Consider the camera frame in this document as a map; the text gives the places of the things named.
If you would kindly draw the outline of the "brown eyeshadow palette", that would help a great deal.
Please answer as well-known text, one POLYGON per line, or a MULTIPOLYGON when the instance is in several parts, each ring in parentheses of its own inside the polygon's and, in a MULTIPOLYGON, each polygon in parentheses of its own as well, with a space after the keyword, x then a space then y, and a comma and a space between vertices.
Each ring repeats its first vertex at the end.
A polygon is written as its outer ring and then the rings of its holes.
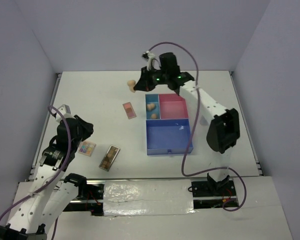
POLYGON ((112 167, 115 159, 117 158, 119 152, 120 152, 119 147, 111 145, 108 148, 106 154, 104 155, 101 163, 99 164, 99 168, 108 172, 112 167))

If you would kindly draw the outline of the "pink blush palette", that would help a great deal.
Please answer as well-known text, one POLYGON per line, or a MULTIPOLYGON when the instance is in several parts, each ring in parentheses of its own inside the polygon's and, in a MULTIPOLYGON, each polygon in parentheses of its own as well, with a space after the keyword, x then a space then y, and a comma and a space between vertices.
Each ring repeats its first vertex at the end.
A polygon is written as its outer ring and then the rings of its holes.
POLYGON ((122 106, 128 119, 133 119, 137 116, 130 102, 123 103, 122 106))

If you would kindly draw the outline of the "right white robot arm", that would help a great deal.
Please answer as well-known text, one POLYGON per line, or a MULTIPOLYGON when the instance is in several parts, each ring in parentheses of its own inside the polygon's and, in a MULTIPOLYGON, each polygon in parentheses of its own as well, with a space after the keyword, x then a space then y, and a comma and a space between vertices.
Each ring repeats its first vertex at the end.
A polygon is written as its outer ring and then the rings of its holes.
POLYGON ((158 85, 166 85, 188 103, 196 104, 196 115, 193 128, 196 128, 199 116, 203 116, 208 124, 206 142, 215 153, 219 163, 213 167, 216 176, 207 176, 207 189, 211 195, 218 196, 229 182, 229 165, 233 147, 240 138, 239 113, 236 109, 228 109, 213 99, 198 85, 198 76, 181 71, 174 53, 166 52, 159 56, 159 68, 153 62, 156 56, 147 50, 142 54, 147 65, 141 68, 137 82, 129 83, 132 92, 150 92, 158 85))

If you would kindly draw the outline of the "colourful eyeshadow palette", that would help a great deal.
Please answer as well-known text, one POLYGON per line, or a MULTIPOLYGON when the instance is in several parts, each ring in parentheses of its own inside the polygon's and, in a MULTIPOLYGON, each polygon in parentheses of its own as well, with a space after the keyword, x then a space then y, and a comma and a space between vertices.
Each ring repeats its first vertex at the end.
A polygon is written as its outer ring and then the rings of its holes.
POLYGON ((92 154, 93 154, 93 151, 94 151, 95 147, 96 147, 96 144, 93 143, 93 142, 90 142, 90 141, 82 141, 82 142, 79 144, 79 147, 78 147, 77 152, 78 152, 79 154, 82 154, 82 155, 91 157, 92 154))

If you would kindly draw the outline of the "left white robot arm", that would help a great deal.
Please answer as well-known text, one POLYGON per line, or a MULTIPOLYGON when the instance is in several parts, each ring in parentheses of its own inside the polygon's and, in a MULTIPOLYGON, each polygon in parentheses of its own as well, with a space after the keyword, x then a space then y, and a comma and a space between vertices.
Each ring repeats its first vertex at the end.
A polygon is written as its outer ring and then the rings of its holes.
POLYGON ((65 176, 79 145, 94 132, 93 124, 78 115, 61 118, 57 134, 42 152, 35 179, 25 200, 15 203, 16 213, 0 225, 0 240, 45 240, 49 229, 74 198, 88 194, 86 177, 65 176))

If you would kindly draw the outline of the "beige makeup sponge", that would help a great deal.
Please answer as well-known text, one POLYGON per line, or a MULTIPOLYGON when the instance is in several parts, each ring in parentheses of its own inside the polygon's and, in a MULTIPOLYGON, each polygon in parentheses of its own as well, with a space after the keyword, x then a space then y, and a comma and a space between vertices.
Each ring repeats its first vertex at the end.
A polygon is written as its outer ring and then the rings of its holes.
POLYGON ((158 115, 156 113, 153 113, 151 116, 150 116, 151 119, 155 120, 155 119, 158 119, 158 115))
POLYGON ((135 92, 136 92, 135 89, 134 89, 135 85, 136 85, 136 81, 135 81, 135 80, 128 80, 128 81, 127 81, 127 86, 129 87, 129 90, 130 90, 132 93, 135 93, 135 92))
POLYGON ((155 103, 149 103, 146 105, 146 109, 147 111, 152 111, 156 108, 156 104, 155 103))

